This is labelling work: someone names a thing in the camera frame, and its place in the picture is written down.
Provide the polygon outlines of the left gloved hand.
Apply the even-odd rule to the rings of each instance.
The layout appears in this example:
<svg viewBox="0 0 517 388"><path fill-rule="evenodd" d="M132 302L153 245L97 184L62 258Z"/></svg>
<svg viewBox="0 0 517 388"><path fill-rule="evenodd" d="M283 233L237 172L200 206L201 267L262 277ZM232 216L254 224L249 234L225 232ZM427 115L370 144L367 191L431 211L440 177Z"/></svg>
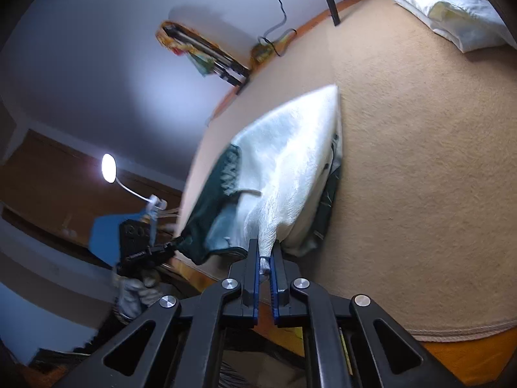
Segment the left gloved hand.
<svg viewBox="0 0 517 388"><path fill-rule="evenodd" d="M160 287L160 275L157 271L144 270L137 278L128 278L119 273L117 267L112 270L112 283L117 289L113 307L119 320L124 324L138 316L163 296Z"/></svg>

